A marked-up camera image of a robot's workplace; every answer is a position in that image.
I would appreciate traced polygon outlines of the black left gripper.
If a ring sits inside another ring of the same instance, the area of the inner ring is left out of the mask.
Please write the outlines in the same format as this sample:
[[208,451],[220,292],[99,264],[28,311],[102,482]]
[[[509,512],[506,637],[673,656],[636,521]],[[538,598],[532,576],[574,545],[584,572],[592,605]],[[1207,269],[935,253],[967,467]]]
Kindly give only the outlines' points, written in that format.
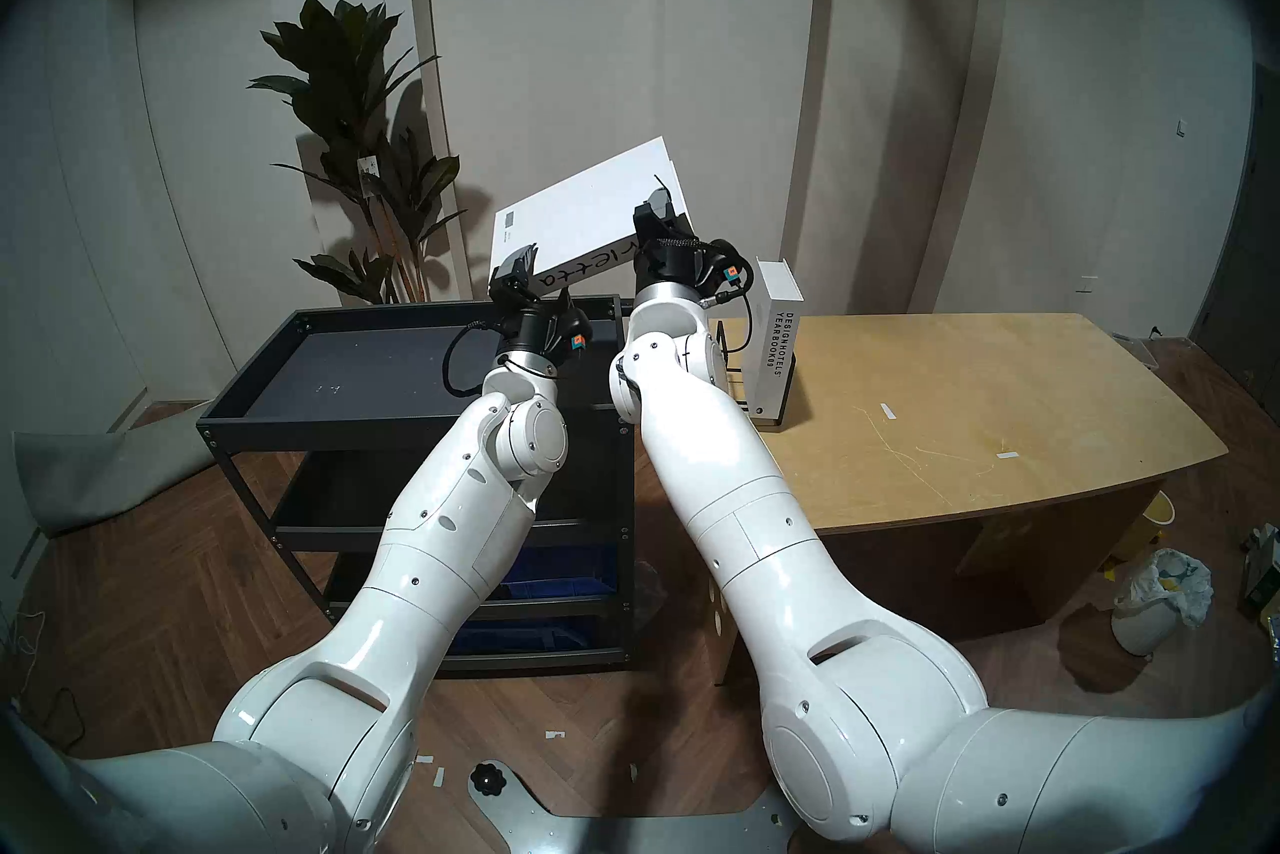
[[530,283],[538,262],[538,245],[509,254],[495,269],[489,297],[498,307],[497,355],[529,353],[544,360],[568,360],[593,343],[593,323],[573,302],[570,288],[556,297],[535,297]]

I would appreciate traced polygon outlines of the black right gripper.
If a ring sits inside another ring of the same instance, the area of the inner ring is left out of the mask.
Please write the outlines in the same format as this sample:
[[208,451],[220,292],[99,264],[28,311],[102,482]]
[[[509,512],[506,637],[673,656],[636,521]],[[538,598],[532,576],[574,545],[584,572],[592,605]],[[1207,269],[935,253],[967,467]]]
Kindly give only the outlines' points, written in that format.
[[684,236],[669,189],[659,177],[649,197],[635,207],[636,292],[673,283],[695,294],[748,294],[753,265],[724,239]]

